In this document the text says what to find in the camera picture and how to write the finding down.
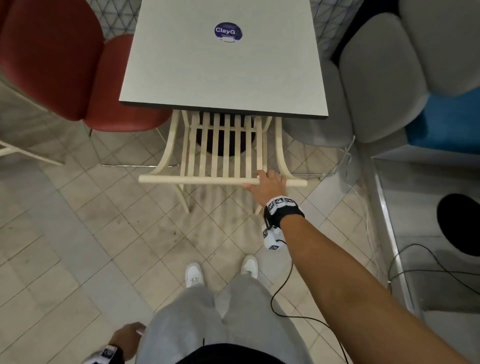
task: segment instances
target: black cable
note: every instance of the black cable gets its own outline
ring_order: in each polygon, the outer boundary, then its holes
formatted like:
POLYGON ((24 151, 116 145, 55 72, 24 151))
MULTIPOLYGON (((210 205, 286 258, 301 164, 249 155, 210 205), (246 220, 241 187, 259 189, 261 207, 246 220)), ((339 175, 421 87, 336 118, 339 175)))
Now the black cable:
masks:
MULTIPOLYGON (((280 316, 280 317, 288 317, 288 318, 306 318, 306 319, 309 319, 309 320, 314 320, 314 321, 317 321, 317 322, 320 322, 321 324, 327 326, 328 328, 330 328, 330 326, 328 326, 325 322, 323 321, 320 321, 316 318, 313 318, 313 317, 305 317, 305 316, 288 316, 288 315, 282 315, 282 314, 279 314, 278 312, 276 312, 274 309, 273 309, 273 299, 275 298, 276 294, 280 292, 280 290, 287 284, 288 282, 288 279, 290 278, 290 275, 292 274, 292 270, 293 270, 293 262, 292 262, 292 266, 290 267, 290 272, 288 273, 288 277, 287 279, 285 280, 285 282, 283 282, 283 284, 280 286, 280 288, 273 294, 272 296, 272 299, 270 300, 270 307, 272 308, 272 311, 275 315, 277 316, 280 316)), ((343 356, 345 358, 345 361, 348 363, 348 359, 347 359, 347 354, 345 354, 345 350, 343 350, 343 345, 342 343, 340 342, 340 340, 338 340, 338 343, 340 344, 340 348, 342 349, 342 353, 343 353, 343 356)))
POLYGON ((423 246, 421 244, 417 244, 417 243, 414 243, 414 244, 410 244, 410 245, 407 245, 405 248, 403 248, 402 250, 400 250, 397 254, 395 254, 395 256, 393 257, 392 261, 390 262, 390 266, 388 267, 388 271, 387 271, 387 277, 388 277, 388 290, 390 291, 390 294, 392 293, 392 280, 397 278, 398 276, 404 274, 404 273, 407 273, 407 272, 415 272, 415 271, 423 271, 423 272, 441 272, 441 273, 448 273, 453 279, 455 279, 458 283, 460 283, 462 286, 468 288, 469 290, 471 290, 472 292, 475 292, 476 294, 480 294, 479 291, 477 291, 476 289, 474 288, 471 288, 469 285, 467 285, 466 283, 462 282, 461 280, 459 280, 457 277, 455 277, 453 275, 453 273, 458 273, 458 274, 470 274, 470 275, 473 275, 473 276, 480 276, 480 274, 477 274, 477 273, 468 273, 468 272, 458 272, 458 271, 450 271, 448 270, 447 268, 445 268, 442 263, 440 263, 437 259, 437 257, 435 256, 435 254, 433 254, 433 252, 427 248, 426 246, 423 246), (407 269, 407 270, 404 270, 398 274, 396 274, 395 276, 391 277, 390 278, 390 271, 392 270, 392 266, 393 266, 393 263, 395 262, 395 259, 396 257, 398 257, 402 252, 404 252, 406 249, 412 247, 412 246, 419 246, 419 247, 422 247, 424 249, 426 249, 432 256, 433 258, 435 259, 435 262, 437 262, 437 264, 443 269, 443 270, 430 270, 430 269, 407 269))

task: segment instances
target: white table top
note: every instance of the white table top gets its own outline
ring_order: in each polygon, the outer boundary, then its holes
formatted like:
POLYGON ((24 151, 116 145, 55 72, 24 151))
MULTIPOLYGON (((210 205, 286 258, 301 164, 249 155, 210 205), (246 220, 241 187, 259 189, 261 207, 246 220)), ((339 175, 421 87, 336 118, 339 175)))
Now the white table top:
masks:
POLYGON ((120 101, 327 117, 309 1, 143 0, 120 101), (236 24, 241 39, 218 38, 223 22, 236 24))

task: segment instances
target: person's left hand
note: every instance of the person's left hand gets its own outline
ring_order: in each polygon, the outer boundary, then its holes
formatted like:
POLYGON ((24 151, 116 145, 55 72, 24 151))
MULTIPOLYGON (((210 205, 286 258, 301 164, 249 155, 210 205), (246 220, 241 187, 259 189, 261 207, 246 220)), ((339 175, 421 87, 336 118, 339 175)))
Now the person's left hand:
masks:
POLYGON ((117 346, 123 351, 123 360, 128 361, 137 354, 141 336, 137 333, 145 331, 145 325, 141 322, 127 324, 113 333, 108 342, 109 345, 117 346))

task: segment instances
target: round purple sticker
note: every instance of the round purple sticker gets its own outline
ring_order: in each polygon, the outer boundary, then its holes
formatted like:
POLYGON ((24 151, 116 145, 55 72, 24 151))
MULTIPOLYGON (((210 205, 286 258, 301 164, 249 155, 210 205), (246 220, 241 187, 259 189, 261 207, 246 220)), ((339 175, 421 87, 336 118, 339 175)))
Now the round purple sticker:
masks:
POLYGON ((220 23, 215 27, 215 35, 228 43, 238 42, 242 37, 240 27, 233 23, 220 23))

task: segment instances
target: metal grid partition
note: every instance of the metal grid partition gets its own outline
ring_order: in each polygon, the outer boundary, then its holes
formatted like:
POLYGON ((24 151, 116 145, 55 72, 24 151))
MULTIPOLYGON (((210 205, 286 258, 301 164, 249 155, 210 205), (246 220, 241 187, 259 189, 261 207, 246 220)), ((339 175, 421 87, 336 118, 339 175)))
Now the metal grid partition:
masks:
MULTIPOLYGON (((106 39, 134 33, 142 0, 88 0, 106 39)), ((310 0, 318 53, 329 58, 363 0, 310 0)))

